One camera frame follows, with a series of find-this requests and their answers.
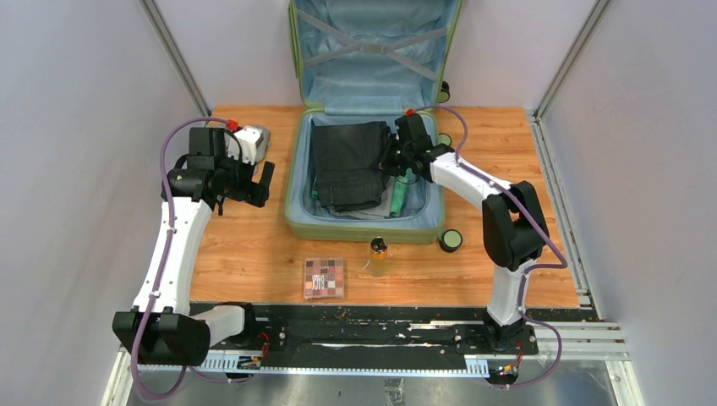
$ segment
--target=wooden surface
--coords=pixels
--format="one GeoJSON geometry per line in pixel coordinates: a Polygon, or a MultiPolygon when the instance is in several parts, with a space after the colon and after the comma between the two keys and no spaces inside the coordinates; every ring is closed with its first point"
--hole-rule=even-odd
{"type": "MultiPolygon", "coordinates": [[[[455,253],[438,244],[392,244],[386,276],[375,278],[363,269],[367,243],[308,241],[293,236],[284,219],[284,203],[293,139],[304,107],[217,107],[214,114],[271,129],[267,160],[276,164],[271,197],[264,208],[227,201],[224,216],[214,213],[201,242],[194,269],[191,299],[253,303],[344,303],[362,305],[486,306],[490,299],[493,263],[485,254],[480,212],[446,190],[446,228],[458,229],[463,246],[455,253]],[[343,299],[306,300],[302,268],[310,257],[342,256],[347,262],[347,294],[343,299]]],[[[520,108],[460,108],[470,136],[462,155],[474,165],[513,182],[528,180],[538,190],[551,237],[560,234],[540,172],[525,113],[520,108]]],[[[441,132],[454,145],[461,125],[437,112],[441,132]]],[[[546,247],[540,262],[555,262],[546,247]]],[[[577,306],[568,270],[536,271],[531,276],[527,305],[577,306]]]]}

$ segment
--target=suitcase strap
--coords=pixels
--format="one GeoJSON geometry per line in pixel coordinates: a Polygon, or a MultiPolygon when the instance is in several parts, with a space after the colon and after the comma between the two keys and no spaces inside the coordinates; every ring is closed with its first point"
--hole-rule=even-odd
{"type": "Polygon", "coordinates": [[[411,58],[404,57],[400,53],[396,52],[396,50],[409,47],[423,41],[433,40],[435,38],[446,36],[448,34],[447,27],[443,27],[438,30],[428,31],[424,34],[421,34],[420,36],[413,36],[405,40],[393,42],[391,44],[376,44],[370,42],[356,41],[350,36],[347,36],[341,31],[335,29],[334,27],[328,25],[327,23],[324,23],[323,21],[302,10],[297,10],[297,12],[300,19],[302,19],[309,25],[312,25],[316,29],[323,31],[330,36],[333,36],[334,38],[336,38],[340,42],[343,42],[346,45],[345,47],[337,49],[336,51],[327,52],[322,55],[305,60],[304,67],[309,67],[312,65],[316,65],[317,63],[330,61],[332,59],[338,58],[351,52],[379,53],[386,55],[387,57],[400,63],[406,68],[409,68],[412,71],[417,72],[430,80],[438,80],[438,74],[436,72],[426,68],[425,66],[421,65],[420,63],[417,63],[416,61],[413,61],[411,58]]]}

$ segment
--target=open suitcase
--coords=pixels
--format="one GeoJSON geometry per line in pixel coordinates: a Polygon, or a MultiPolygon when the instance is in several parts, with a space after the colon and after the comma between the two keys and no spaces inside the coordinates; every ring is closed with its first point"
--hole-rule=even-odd
{"type": "MultiPolygon", "coordinates": [[[[394,120],[412,107],[446,97],[443,68],[460,0],[292,0],[289,22],[302,100],[285,216],[302,239],[425,244],[441,234],[442,188],[423,179],[408,186],[398,216],[334,217],[312,196],[314,125],[394,120]]],[[[435,117],[421,114],[436,139],[435,117]]]]}

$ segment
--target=plastic bottle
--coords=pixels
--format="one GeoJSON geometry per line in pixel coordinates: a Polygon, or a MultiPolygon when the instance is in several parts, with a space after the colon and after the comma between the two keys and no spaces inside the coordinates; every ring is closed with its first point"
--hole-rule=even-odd
{"type": "Polygon", "coordinates": [[[382,277],[388,271],[388,245],[382,237],[371,240],[369,272],[372,277],[382,277]]]}

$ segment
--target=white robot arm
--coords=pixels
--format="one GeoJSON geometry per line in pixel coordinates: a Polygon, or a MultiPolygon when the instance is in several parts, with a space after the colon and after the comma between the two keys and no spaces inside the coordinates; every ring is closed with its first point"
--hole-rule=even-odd
{"type": "Polygon", "coordinates": [[[459,158],[450,146],[433,145],[418,114],[400,117],[396,126],[398,134],[385,149],[381,169],[390,175],[403,175],[411,169],[421,178],[454,191],[482,212],[484,247],[495,263],[493,292],[484,320],[486,341],[492,348],[514,342],[525,327],[521,308],[528,286],[527,270],[545,247],[530,220],[548,234],[534,187],[528,182],[512,184],[498,179],[459,158]],[[524,206],[530,220],[511,198],[524,206]],[[511,213],[519,214],[518,218],[513,219],[511,213]]]}
{"type": "MultiPolygon", "coordinates": [[[[495,184],[500,184],[505,189],[510,189],[511,184],[505,180],[498,179],[468,162],[463,165],[472,167],[475,171],[482,173],[486,178],[491,179],[495,184]]],[[[478,210],[482,211],[483,202],[491,195],[500,195],[501,192],[493,184],[489,184],[482,178],[478,178],[466,169],[457,165],[455,152],[445,153],[438,156],[430,165],[430,175],[433,182],[453,190],[463,199],[470,202],[478,210]]],[[[509,326],[519,321],[521,316],[518,312],[518,297],[520,294],[521,277],[524,270],[535,263],[535,259],[527,259],[519,264],[514,271],[494,265],[493,271],[493,292],[488,303],[488,314],[499,326],[509,326]]]]}
{"type": "Polygon", "coordinates": [[[268,130],[254,126],[230,132],[229,138],[236,141],[230,141],[230,146],[225,141],[227,131],[214,127],[189,131],[189,154],[180,157],[167,175],[174,229],[170,229],[170,207],[165,201],[154,254],[140,292],[132,310],[115,313],[112,321],[115,335],[131,351],[139,321],[146,312],[151,313],[142,332],[141,363],[196,366],[204,361],[209,347],[221,340],[233,337],[235,343],[250,343],[254,339],[251,304],[220,304],[199,315],[189,315],[194,263],[214,207],[219,207],[221,215],[225,198],[262,207],[269,197],[273,163],[265,163],[259,183],[252,181],[256,164],[265,155],[268,130]],[[169,231],[173,231],[172,243],[165,253],[169,231]],[[153,290],[163,257],[160,285],[153,290]]]}

